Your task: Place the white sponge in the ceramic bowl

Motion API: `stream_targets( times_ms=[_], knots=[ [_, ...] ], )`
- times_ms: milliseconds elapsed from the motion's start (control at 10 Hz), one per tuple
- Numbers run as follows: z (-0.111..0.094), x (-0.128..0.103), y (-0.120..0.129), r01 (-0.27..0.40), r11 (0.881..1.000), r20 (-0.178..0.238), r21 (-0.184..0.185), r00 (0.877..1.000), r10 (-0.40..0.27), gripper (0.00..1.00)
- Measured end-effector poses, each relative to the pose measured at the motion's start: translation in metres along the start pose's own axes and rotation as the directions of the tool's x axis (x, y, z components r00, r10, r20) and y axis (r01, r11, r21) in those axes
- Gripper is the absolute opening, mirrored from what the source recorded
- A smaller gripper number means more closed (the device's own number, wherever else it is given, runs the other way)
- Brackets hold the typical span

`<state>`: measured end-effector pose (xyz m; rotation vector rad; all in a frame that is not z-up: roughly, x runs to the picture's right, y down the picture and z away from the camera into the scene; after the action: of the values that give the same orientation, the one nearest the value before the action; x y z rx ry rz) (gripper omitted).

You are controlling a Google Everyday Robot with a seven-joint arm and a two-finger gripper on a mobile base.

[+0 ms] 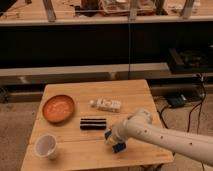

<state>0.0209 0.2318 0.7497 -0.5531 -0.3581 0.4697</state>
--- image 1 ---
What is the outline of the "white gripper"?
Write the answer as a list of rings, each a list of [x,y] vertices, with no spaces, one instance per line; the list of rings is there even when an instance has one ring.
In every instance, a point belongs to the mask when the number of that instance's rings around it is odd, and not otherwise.
[[[126,148],[124,142],[128,140],[128,135],[122,123],[114,124],[111,130],[104,133],[104,137],[105,140],[108,140],[110,137],[110,142],[114,145],[112,147],[114,153],[119,153]]]

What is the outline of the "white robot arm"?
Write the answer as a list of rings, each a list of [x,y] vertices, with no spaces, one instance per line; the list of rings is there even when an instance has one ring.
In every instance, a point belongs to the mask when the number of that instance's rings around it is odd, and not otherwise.
[[[152,124],[152,119],[152,114],[141,108],[109,129],[105,141],[114,153],[124,150],[133,138],[213,167],[213,137],[160,128]]]

